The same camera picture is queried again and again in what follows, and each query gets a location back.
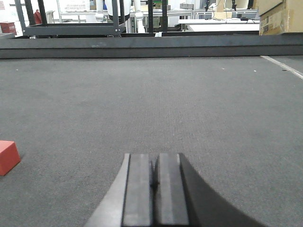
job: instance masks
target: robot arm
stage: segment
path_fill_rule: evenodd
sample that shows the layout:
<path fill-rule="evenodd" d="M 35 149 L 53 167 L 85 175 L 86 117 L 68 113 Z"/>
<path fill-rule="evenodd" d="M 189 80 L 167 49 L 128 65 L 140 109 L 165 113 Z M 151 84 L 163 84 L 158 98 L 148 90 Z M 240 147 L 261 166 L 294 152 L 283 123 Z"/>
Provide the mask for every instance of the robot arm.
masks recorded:
<path fill-rule="evenodd" d="M 145 33 L 143 26 L 143 13 L 141 12 L 141 3 L 140 0 L 134 0 L 135 7 L 135 19 L 137 21 L 138 33 Z"/>

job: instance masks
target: black beam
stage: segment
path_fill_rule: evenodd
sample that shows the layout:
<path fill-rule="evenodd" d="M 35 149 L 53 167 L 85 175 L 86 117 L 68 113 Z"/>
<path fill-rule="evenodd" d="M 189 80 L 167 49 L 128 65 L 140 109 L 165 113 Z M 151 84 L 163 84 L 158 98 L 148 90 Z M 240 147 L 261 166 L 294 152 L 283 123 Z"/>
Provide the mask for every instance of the black beam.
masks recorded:
<path fill-rule="evenodd" d="M 41 14 L 42 24 L 47 25 L 46 13 L 44 8 L 43 0 L 38 0 L 39 10 Z"/>
<path fill-rule="evenodd" d="M 124 1 L 123 0 L 119 0 L 120 2 L 120 15 L 121 15 L 121 23 L 125 23 L 125 14 L 124 14 Z"/>
<path fill-rule="evenodd" d="M 167 0 L 162 0 L 162 31 L 167 32 L 168 19 L 167 19 Z"/>
<path fill-rule="evenodd" d="M 153 33 L 153 2 L 148 0 L 148 32 Z"/>
<path fill-rule="evenodd" d="M 303 55 L 303 35 L 6 39 L 0 42 L 0 59 L 260 55 Z"/>
<path fill-rule="evenodd" d="M 31 0 L 24 0 L 24 3 L 25 3 L 25 7 L 27 9 L 27 17 L 28 17 L 29 25 L 35 25 L 36 22 L 35 22 L 35 18 L 34 18 L 34 12 L 33 12 Z"/>
<path fill-rule="evenodd" d="M 113 22 L 114 22 L 114 30 L 118 32 L 119 30 L 119 14 L 118 14 L 118 3 L 117 0 L 112 0 L 113 7 Z"/>
<path fill-rule="evenodd" d="M 20 21 L 20 24 L 21 24 L 22 32 L 24 32 L 26 26 L 25 26 L 21 1 L 20 0 L 15 0 L 15 4 L 16 4 L 16 10 L 17 10 L 18 18 L 19 18 L 19 21 Z"/>

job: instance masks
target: metal leg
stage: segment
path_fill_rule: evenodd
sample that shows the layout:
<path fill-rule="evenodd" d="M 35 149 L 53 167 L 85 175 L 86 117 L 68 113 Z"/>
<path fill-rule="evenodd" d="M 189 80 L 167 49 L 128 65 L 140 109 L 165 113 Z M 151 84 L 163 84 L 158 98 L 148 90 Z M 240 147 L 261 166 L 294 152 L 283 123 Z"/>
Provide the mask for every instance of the metal leg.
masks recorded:
<path fill-rule="evenodd" d="M 25 7 L 27 9 L 27 17 L 28 17 L 28 20 L 29 20 L 29 25 L 35 25 L 36 22 L 35 22 L 35 18 L 34 18 L 32 3 L 31 3 L 30 0 L 25 0 L 24 3 L 25 3 Z"/>
<path fill-rule="evenodd" d="M 162 1 L 162 31 L 167 32 L 167 0 Z"/>
<path fill-rule="evenodd" d="M 153 33 L 153 10 L 152 0 L 148 0 L 148 32 Z"/>
<path fill-rule="evenodd" d="M 47 25 L 46 13 L 44 8 L 43 0 L 38 0 L 39 10 L 41 14 L 42 24 Z"/>
<path fill-rule="evenodd" d="M 58 13 L 59 13 L 59 23 L 62 23 L 62 16 L 61 16 L 61 9 L 60 9 L 60 2 L 57 0 L 57 8 L 58 8 Z"/>
<path fill-rule="evenodd" d="M 22 11 L 22 5 L 21 5 L 20 0 L 15 0 L 15 4 L 16 4 L 16 10 L 17 10 L 17 14 L 18 14 L 19 21 L 21 24 L 22 32 L 24 34 L 26 26 L 25 26 L 23 11 Z"/>
<path fill-rule="evenodd" d="M 118 36 L 118 30 L 119 30 L 119 15 L 118 15 L 118 4 L 117 0 L 112 0 L 112 6 L 113 6 L 113 22 L 114 22 L 114 31 L 116 34 L 114 36 Z"/>

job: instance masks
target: gray carpet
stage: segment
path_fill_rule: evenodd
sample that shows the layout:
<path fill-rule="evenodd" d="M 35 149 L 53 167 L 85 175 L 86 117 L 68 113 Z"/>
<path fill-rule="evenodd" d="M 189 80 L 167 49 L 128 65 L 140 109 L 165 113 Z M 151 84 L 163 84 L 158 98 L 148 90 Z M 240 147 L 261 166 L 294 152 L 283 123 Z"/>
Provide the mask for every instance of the gray carpet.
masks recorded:
<path fill-rule="evenodd" d="M 251 217 L 302 226 L 303 81 L 260 57 L 2 60 L 0 97 L 22 157 L 0 227 L 83 226 L 125 152 L 183 152 Z"/>

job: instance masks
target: black metal frame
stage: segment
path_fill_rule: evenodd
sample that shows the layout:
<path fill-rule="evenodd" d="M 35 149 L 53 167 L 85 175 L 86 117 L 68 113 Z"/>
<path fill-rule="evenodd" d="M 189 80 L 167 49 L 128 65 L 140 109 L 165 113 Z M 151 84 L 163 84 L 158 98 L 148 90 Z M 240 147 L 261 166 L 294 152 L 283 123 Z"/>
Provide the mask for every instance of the black metal frame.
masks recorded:
<path fill-rule="evenodd" d="M 43 0 L 38 0 L 39 10 L 42 18 L 42 24 L 35 25 L 31 0 L 25 0 L 27 15 L 30 25 L 25 25 L 22 5 L 20 0 L 15 0 L 17 14 L 21 23 L 24 36 L 39 35 L 113 35 L 119 37 L 125 28 L 125 14 L 123 0 L 120 2 L 121 24 L 119 23 L 117 0 L 112 0 L 113 5 L 113 23 L 95 23 L 95 24 L 48 24 Z"/>

